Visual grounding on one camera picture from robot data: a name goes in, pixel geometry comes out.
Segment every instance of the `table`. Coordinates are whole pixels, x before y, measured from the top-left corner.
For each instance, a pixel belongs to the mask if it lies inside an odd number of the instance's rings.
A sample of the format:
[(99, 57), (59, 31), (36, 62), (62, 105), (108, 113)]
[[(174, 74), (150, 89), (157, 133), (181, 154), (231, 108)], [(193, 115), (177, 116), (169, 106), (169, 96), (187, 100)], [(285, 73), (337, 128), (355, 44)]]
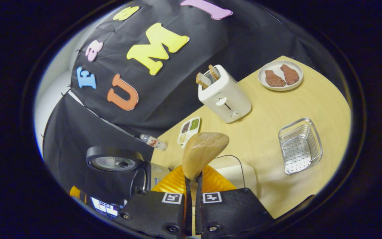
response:
[[(346, 151), (350, 135), (350, 108), (341, 92), (314, 69), (298, 64), (303, 82), (291, 91), (271, 91), (258, 80), (258, 71), (239, 81), (248, 95), (252, 110), (248, 115), (227, 124), (207, 106), (162, 134), (168, 143), (166, 151), (154, 150), (152, 162), (171, 169), (182, 161), (183, 149), (176, 140), (182, 124), (195, 116), (201, 118), (200, 132), (220, 132), (229, 136), (229, 145), (220, 154), (231, 154), (252, 165), (257, 178), (257, 197), (273, 218), (278, 218), (317, 194), (332, 178)], [(261, 62), (261, 67), (268, 62)], [(310, 118), (317, 128), (323, 146), (322, 160), (312, 168), (286, 175), (279, 130), (300, 118)]]

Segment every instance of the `wire basket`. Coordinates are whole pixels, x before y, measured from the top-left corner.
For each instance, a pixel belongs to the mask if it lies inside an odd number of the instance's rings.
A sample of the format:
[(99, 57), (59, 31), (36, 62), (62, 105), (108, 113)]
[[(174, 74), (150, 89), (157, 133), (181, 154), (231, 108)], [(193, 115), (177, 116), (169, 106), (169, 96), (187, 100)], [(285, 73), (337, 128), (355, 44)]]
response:
[(315, 125), (301, 118), (279, 131), (279, 142), (287, 175), (315, 166), (322, 158), (322, 145)]

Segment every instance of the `spice tray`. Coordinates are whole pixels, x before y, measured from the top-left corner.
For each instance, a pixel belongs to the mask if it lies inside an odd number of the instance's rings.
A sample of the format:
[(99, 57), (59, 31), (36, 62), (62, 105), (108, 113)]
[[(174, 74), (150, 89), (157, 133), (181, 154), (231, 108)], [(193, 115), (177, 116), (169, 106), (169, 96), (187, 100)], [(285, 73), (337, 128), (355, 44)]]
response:
[(198, 130), (200, 129), (200, 122), (201, 122), (201, 119), (198, 116), (185, 121), (182, 124), (182, 127), (179, 131), (179, 136), (177, 141), (178, 144), (183, 145), (183, 147), (185, 147), (185, 144), (188, 141), (188, 139), (190, 139), (193, 135), (198, 133)]

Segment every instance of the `yellow letter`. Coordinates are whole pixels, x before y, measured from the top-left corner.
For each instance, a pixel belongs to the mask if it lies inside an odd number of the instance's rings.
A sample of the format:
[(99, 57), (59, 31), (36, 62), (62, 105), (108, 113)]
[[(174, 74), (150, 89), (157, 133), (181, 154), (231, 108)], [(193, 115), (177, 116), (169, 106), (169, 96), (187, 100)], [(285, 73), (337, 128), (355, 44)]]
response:
[(126, 54), (127, 59), (136, 59), (150, 70), (150, 75), (155, 75), (162, 68), (161, 61), (153, 61), (150, 57), (157, 59), (168, 59), (169, 56), (164, 50), (163, 45), (167, 46), (169, 52), (177, 52), (183, 47), (190, 38), (188, 36), (179, 36), (164, 27), (161, 23), (156, 23), (147, 29), (149, 45), (133, 45)]
[(136, 11), (138, 11), (138, 9), (139, 9), (138, 6), (135, 6), (132, 8), (131, 7), (125, 8), (122, 11), (120, 11), (118, 14), (114, 15), (113, 20), (119, 20), (119, 21), (126, 20)]

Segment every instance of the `steak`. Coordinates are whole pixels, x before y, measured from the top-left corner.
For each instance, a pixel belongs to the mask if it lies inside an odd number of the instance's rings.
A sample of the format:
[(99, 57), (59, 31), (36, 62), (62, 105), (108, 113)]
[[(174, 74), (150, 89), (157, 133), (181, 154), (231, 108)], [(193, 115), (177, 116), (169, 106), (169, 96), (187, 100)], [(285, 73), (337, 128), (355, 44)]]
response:
[(285, 81), (275, 75), (275, 73), (273, 73), (272, 70), (265, 70), (265, 74), (266, 74), (266, 83), (268, 83), (269, 86), (272, 86), (272, 87), (282, 87), (282, 86), (285, 86)]
[(291, 69), (288, 65), (282, 65), (281, 70), (284, 72), (285, 81), (287, 82), (287, 85), (292, 85), (298, 82), (299, 77), (297, 71)]

